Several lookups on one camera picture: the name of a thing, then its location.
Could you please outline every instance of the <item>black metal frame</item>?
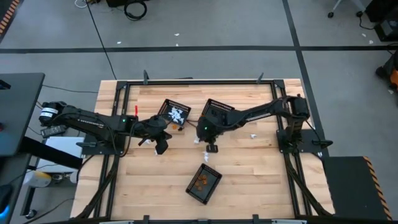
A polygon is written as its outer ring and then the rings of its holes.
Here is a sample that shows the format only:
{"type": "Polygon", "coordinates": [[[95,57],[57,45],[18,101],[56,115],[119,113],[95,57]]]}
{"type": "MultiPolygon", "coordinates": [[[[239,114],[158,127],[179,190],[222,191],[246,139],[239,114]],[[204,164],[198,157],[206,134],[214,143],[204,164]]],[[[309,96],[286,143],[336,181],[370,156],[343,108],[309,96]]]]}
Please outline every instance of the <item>black metal frame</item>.
{"type": "MultiPolygon", "coordinates": [[[[272,98],[277,99],[278,94],[277,94],[277,88],[280,88],[280,92],[282,96],[286,96],[286,90],[285,90],[285,85],[283,80],[149,80],[145,79],[144,81],[118,81],[116,84],[116,92],[115,92],[115,97],[113,101],[113,108],[112,108],[112,115],[116,115],[118,106],[119,106],[119,99],[121,96],[121,90],[125,89],[124,91],[124,99],[123,99],[123,105],[122,105],[122,110],[121,114],[127,114],[127,106],[128,106],[128,99],[129,99],[129,93],[130,93],[130,88],[134,85],[269,85],[271,88],[272,92],[272,98]]],[[[280,116],[277,116],[277,124],[278,124],[278,130],[284,130],[283,127],[283,122],[282,118],[280,116]]],[[[285,159],[285,164],[287,165],[288,163],[291,163],[290,161],[290,154],[284,152],[284,159],[285,159]]],[[[298,153],[294,154],[295,158],[295,163],[296,163],[296,169],[297,173],[300,177],[300,180],[305,184],[305,179],[304,179],[304,174],[303,174],[303,169],[302,169],[302,164],[300,160],[300,155],[298,153]]],[[[119,156],[114,157],[114,162],[118,166],[119,164],[119,156]]],[[[101,170],[101,175],[99,177],[99,186],[103,184],[104,179],[106,177],[107,171],[108,171],[108,164],[109,164],[109,156],[105,155],[104,160],[103,160],[103,166],[101,170]]],[[[110,186],[109,186],[109,194],[108,194],[108,201],[107,201],[107,206],[106,206],[106,215],[104,218],[106,219],[111,219],[111,214],[112,214],[112,209],[113,209],[113,199],[114,199],[114,191],[115,191],[115,186],[116,186],[116,178],[117,175],[114,176],[112,179],[110,186]]],[[[290,195],[292,199],[292,206],[294,210],[294,215],[295,217],[300,215],[300,210],[299,210],[299,203],[297,200],[297,193],[295,190],[295,182],[293,178],[287,173],[287,178],[289,181],[289,190],[290,190],[290,195]]],[[[311,206],[306,198],[304,196],[304,205],[305,205],[305,212],[307,215],[311,215],[311,206]]],[[[96,204],[95,209],[94,209],[94,218],[100,218],[100,210],[101,210],[101,201],[102,198],[99,200],[99,202],[96,204]]],[[[252,220],[212,220],[212,223],[261,223],[261,222],[270,222],[270,219],[267,220],[260,220],[258,219],[258,215],[254,215],[252,220]]],[[[148,223],[149,216],[146,216],[143,218],[142,223],[148,223]]],[[[160,223],[186,223],[191,220],[167,220],[167,221],[159,221],[160,223]]]]}

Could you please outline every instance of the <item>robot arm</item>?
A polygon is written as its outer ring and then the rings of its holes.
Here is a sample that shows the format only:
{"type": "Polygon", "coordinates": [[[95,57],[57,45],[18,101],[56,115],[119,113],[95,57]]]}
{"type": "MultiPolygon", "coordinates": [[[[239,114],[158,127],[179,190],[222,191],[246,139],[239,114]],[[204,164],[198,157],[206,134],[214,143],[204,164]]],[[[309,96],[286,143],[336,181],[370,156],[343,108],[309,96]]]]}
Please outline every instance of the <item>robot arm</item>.
{"type": "Polygon", "coordinates": [[[241,128],[250,121],[277,115],[287,119],[286,140],[299,140],[303,122],[310,117],[307,101],[300,95],[286,96],[244,111],[231,110],[222,116],[212,116],[211,113],[202,115],[197,126],[197,136],[212,145],[226,131],[241,128]]]}
{"type": "Polygon", "coordinates": [[[139,145],[150,139],[156,141],[158,154],[163,154],[168,148],[166,140],[171,138],[171,135],[164,131],[167,128],[167,123],[160,116],[155,115],[139,121],[137,116],[106,116],[85,111],[64,102],[43,103],[39,120],[42,126],[63,124],[90,134],[98,141],[109,144],[110,147],[116,138],[125,138],[130,135],[142,139],[139,145]]]}

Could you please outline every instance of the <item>white object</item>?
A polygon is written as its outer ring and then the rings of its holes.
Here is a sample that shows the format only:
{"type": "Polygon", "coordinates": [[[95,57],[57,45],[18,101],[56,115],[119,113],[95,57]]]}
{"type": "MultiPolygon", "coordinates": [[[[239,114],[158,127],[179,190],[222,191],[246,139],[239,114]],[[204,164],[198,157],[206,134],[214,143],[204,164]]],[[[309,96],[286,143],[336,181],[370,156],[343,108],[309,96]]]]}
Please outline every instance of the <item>white object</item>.
{"type": "Polygon", "coordinates": [[[70,174],[69,180],[73,184],[77,184],[77,171],[74,171],[72,174],[70,174]]]}
{"type": "Polygon", "coordinates": [[[199,138],[198,138],[198,136],[195,137],[195,140],[193,140],[193,143],[194,143],[194,144],[199,144],[199,138]]]}
{"type": "MultiPolygon", "coordinates": [[[[77,146],[76,143],[83,142],[85,139],[83,137],[49,137],[45,142],[46,145],[51,146],[60,151],[69,153],[76,157],[81,157],[81,147],[77,146]]],[[[47,161],[45,159],[40,159],[37,167],[42,167],[46,165],[54,165],[53,162],[47,161]]],[[[49,172],[49,173],[62,173],[62,172],[74,172],[76,169],[56,165],[56,166],[46,166],[38,171],[49,172]]]]}
{"type": "Polygon", "coordinates": [[[51,176],[40,171],[30,171],[26,173],[24,185],[31,187],[46,187],[51,183],[51,176]]]}
{"type": "Polygon", "coordinates": [[[76,0],[76,1],[75,1],[75,6],[78,7],[78,8],[80,8],[80,9],[84,9],[85,7],[87,7],[87,3],[86,3],[85,0],[76,0]],[[84,5],[84,6],[79,6],[79,5],[77,4],[78,1],[84,2],[85,5],[84,5]]]}
{"type": "Polygon", "coordinates": [[[205,161],[209,162],[209,154],[207,152],[203,152],[203,153],[205,153],[205,157],[204,157],[205,161]]]}

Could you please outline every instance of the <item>black tray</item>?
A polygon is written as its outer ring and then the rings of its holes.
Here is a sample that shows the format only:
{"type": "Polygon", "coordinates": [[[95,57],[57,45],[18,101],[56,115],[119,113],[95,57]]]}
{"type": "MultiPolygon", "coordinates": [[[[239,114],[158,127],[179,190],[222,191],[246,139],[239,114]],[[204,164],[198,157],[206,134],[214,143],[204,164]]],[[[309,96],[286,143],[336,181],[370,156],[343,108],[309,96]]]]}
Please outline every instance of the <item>black tray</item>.
{"type": "Polygon", "coordinates": [[[235,110],[235,107],[226,105],[219,101],[208,99],[207,103],[201,112],[202,115],[207,117],[214,117],[217,119],[218,124],[225,124],[226,114],[229,111],[235,110]]]}
{"type": "Polygon", "coordinates": [[[181,103],[177,103],[177,102],[169,100],[169,99],[166,99],[166,100],[164,100],[164,102],[163,102],[162,106],[160,107],[160,110],[157,114],[168,114],[168,116],[162,116],[162,117],[174,124],[183,126],[185,124],[186,120],[188,119],[189,112],[191,112],[191,107],[185,106],[181,103]],[[171,119],[171,117],[168,113],[172,110],[172,108],[182,110],[181,118],[184,119],[183,123],[176,123],[173,121],[173,119],[171,119]]]}
{"type": "Polygon", "coordinates": [[[193,198],[206,205],[222,177],[222,174],[213,170],[208,165],[201,164],[198,172],[195,174],[185,191],[193,198]],[[202,187],[202,190],[198,190],[195,186],[195,182],[198,180],[199,176],[203,174],[206,175],[207,184],[201,184],[200,186],[202,187]]]}

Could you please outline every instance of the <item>wooden table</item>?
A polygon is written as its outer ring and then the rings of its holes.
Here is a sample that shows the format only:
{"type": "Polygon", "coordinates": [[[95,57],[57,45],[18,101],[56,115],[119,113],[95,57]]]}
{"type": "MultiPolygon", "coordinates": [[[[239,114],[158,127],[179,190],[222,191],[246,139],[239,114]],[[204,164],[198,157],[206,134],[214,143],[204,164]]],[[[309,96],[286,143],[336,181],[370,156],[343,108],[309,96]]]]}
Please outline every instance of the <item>wooden table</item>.
{"type": "MultiPolygon", "coordinates": [[[[304,95],[299,79],[284,81],[287,95],[304,95]]],[[[115,87],[116,81],[101,82],[95,112],[111,114],[115,87]]],[[[271,101],[272,94],[267,85],[133,86],[127,114],[134,114],[137,105],[139,119],[150,118],[166,98],[190,106],[189,118],[197,120],[209,98],[245,110],[271,101]]],[[[154,143],[139,147],[140,139],[133,138],[128,154],[119,163],[112,220],[142,220],[143,215],[150,215],[151,220],[251,219],[253,214],[260,218],[293,218],[276,129],[274,116],[248,123],[217,139],[219,153],[210,154],[206,164],[222,173],[223,178],[208,205],[185,193],[200,164],[205,163],[206,143],[193,143],[193,126],[186,124],[183,131],[177,131],[169,125],[167,132],[173,138],[161,156],[154,154],[154,143]]],[[[301,154],[301,158],[308,188],[326,210],[334,213],[321,160],[313,154],[301,154]]],[[[71,217],[78,215],[96,192],[102,161],[103,156],[95,156],[81,171],[71,217]]],[[[296,189],[304,213],[300,189],[296,189]]],[[[101,215],[107,196],[106,192],[101,215]]]]}

